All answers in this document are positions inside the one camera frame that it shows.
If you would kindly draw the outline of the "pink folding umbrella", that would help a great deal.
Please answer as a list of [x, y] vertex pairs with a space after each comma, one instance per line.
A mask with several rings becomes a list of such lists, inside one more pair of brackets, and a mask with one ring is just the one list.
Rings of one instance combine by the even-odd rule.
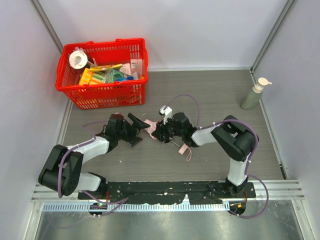
[[[144, 123], [148, 124], [149, 127], [145, 128], [144, 130], [149, 134], [149, 136], [153, 139], [153, 140], [157, 140], [157, 138], [155, 136], [152, 135], [153, 132], [155, 132], [156, 130], [156, 122], [155, 121], [151, 121], [146, 119], [144, 121]], [[174, 142], [173, 140], [170, 140], [171, 143], [173, 143], [175, 146], [179, 147], [178, 153], [180, 155], [183, 155], [187, 150], [188, 150], [188, 154], [186, 156], [186, 161], [190, 162], [191, 158], [192, 158], [192, 150], [189, 146], [187, 146], [185, 143], [183, 145], [179, 145], [176, 142]]]

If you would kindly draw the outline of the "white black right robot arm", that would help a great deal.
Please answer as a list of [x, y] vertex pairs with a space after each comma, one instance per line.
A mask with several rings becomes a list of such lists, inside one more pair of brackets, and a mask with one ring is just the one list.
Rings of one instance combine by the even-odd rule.
[[255, 152], [259, 137], [245, 122], [232, 115], [206, 127], [193, 126], [186, 115], [178, 112], [155, 125], [151, 135], [163, 143], [180, 137], [189, 148], [206, 144], [219, 144], [230, 158], [229, 172], [225, 179], [226, 190], [231, 196], [244, 191], [248, 181], [249, 161]]

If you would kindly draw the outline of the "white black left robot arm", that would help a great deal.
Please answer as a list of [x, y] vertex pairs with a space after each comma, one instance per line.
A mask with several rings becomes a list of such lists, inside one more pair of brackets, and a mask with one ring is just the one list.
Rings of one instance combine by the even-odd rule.
[[69, 196], [75, 191], [103, 196], [107, 192], [107, 181], [96, 173], [82, 172], [84, 163], [105, 155], [124, 141], [133, 147], [142, 141], [139, 132], [150, 125], [127, 115], [128, 122], [121, 114], [112, 114], [104, 122], [102, 131], [90, 140], [71, 146], [55, 145], [38, 176], [38, 183], [58, 193], [58, 197]]

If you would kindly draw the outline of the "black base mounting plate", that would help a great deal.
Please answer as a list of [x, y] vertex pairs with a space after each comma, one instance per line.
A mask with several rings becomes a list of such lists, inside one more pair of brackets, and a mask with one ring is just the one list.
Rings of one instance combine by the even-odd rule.
[[219, 181], [108, 182], [97, 191], [88, 193], [111, 203], [126, 199], [126, 204], [133, 205], [179, 205], [185, 197], [188, 197], [191, 205], [218, 204], [222, 199], [256, 197], [252, 182], [246, 182], [241, 187], [239, 190], [230, 183]]

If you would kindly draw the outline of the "green packaged item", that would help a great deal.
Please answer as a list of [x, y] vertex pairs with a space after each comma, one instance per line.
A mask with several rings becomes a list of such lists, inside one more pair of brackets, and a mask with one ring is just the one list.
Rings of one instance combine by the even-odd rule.
[[132, 80], [133, 76], [128, 75], [126, 73], [120, 72], [115, 69], [111, 69], [106, 74], [106, 82], [113, 83], [113, 82], [123, 82], [127, 80]]

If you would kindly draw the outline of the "white pink small box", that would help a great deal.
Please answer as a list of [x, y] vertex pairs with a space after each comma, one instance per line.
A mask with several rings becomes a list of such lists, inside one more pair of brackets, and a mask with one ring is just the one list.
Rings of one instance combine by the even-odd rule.
[[142, 58], [132, 58], [130, 60], [130, 68], [131, 68], [131, 74], [137, 73], [138, 75], [143, 74], [144, 70], [144, 61]]

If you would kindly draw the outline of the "orange yellow snack box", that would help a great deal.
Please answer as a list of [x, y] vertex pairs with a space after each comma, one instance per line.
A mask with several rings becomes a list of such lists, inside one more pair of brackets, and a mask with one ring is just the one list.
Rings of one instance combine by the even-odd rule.
[[105, 75], [101, 72], [90, 72], [85, 68], [78, 82], [80, 86], [104, 84]]

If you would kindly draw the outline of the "yellow snack packet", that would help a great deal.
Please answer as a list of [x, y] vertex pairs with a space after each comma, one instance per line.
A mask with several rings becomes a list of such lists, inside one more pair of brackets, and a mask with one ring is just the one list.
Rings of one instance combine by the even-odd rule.
[[111, 69], [120, 69], [123, 65], [122, 64], [111, 64], [111, 65], [100, 65], [100, 66], [92, 66], [88, 69], [89, 72], [104, 72]]

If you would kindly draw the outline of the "red plastic shopping basket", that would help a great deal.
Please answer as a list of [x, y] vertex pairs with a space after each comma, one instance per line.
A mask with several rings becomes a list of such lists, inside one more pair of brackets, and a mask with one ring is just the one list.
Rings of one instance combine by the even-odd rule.
[[58, 62], [55, 88], [81, 110], [143, 105], [147, 68], [143, 38], [70, 43]]

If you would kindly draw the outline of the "white tape roll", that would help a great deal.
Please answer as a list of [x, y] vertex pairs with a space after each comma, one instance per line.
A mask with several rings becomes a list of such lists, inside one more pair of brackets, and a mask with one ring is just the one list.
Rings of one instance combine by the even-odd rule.
[[87, 63], [88, 57], [83, 50], [75, 50], [69, 55], [69, 64], [73, 69], [82, 69]]

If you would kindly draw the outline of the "green pump soap bottle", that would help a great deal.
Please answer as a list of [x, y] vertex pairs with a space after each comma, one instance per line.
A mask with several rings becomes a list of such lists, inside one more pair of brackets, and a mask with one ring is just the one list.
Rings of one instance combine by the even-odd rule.
[[252, 89], [246, 94], [245, 98], [240, 103], [240, 107], [244, 110], [253, 109], [260, 101], [264, 87], [272, 85], [273, 83], [268, 81], [264, 77], [260, 77], [257, 83]]

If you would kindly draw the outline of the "aluminium frame rail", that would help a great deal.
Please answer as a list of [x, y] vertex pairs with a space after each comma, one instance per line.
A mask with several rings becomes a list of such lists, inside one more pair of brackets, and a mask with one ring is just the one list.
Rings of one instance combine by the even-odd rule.
[[[268, 190], [269, 200], [304, 200], [305, 195], [298, 180], [262, 180]], [[250, 180], [253, 183], [256, 199], [266, 200], [266, 190], [258, 180]], [[58, 193], [45, 186], [36, 184], [33, 191], [32, 203], [68, 202], [77, 201], [78, 191], [69, 196], [59, 198]]]

